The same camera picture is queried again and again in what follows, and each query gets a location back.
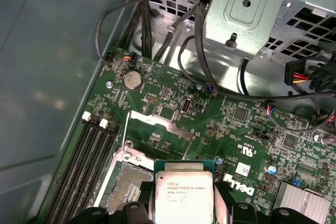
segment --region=mounting hole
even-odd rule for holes
[[[95,216],[95,215],[100,215],[100,214],[101,214],[101,211],[94,211],[94,212],[92,213],[93,216]]]
[[[281,215],[284,215],[284,216],[289,216],[289,211],[284,210],[284,209],[280,209],[280,210],[279,210],[279,213],[280,213]]]
[[[251,5],[251,1],[250,1],[250,0],[244,0],[244,1],[243,1],[243,5],[244,5],[245,7],[249,7],[249,6]]]
[[[246,204],[239,204],[238,207],[240,207],[241,209],[247,209],[248,206]]]
[[[130,208],[135,209],[138,208],[139,206],[137,204],[131,205]]]

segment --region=integrated circuit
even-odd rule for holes
[[[206,129],[205,135],[213,137],[215,135],[215,131],[211,129]]]
[[[297,137],[287,134],[286,137],[285,137],[283,145],[288,147],[288,148],[293,149],[297,140],[298,140]]]
[[[194,110],[197,111],[197,112],[201,112],[202,109],[203,109],[203,104],[195,102]]]
[[[210,142],[211,142],[211,139],[208,138],[208,137],[204,137],[204,138],[202,139],[202,143],[203,143],[203,144],[209,144]]]
[[[233,116],[235,119],[240,120],[240,121],[244,121],[245,117],[246,117],[247,111],[241,108],[237,108],[235,115]]]

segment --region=metal bracket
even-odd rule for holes
[[[161,126],[164,126],[168,132],[173,133],[177,136],[183,137],[188,142],[192,142],[195,139],[195,136],[192,133],[189,133],[189,132],[186,132],[186,131],[183,131],[177,128],[176,125],[173,124],[173,122],[168,119],[162,118],[158,115],[144,115],[137,111],[131,110],[128,112],[127,117],[126,117],[124,136],[122,138],[122,148],[125,147],[125,140],[127,136],[128,124],[131,119],[138,119],[141,122],[144,122],[149,125],[159,124]]]
[[[214,52],[219,47],[228,56],[253,58],[268,41],[281,3],[282,0],[212,0],[205,20],[205,49]],[[227,43],[230,40],[235,46]]]

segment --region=gray metal panel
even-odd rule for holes
[[[39,210],[97,69],[96,23],[126,1],[0,0],[1,223]],[[118,40],[131,12],[107,18],[102,45]]]

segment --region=connector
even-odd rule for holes
[[[309,88],[315,92],[322,92],[325,89],[336,91],[336,62],[330,62],[308,77],[311,80]]]
[[[82,115],[82,119],[84,121],[89,122],[91,120],[91,113],[88,111],[84,111],[83,115]]]

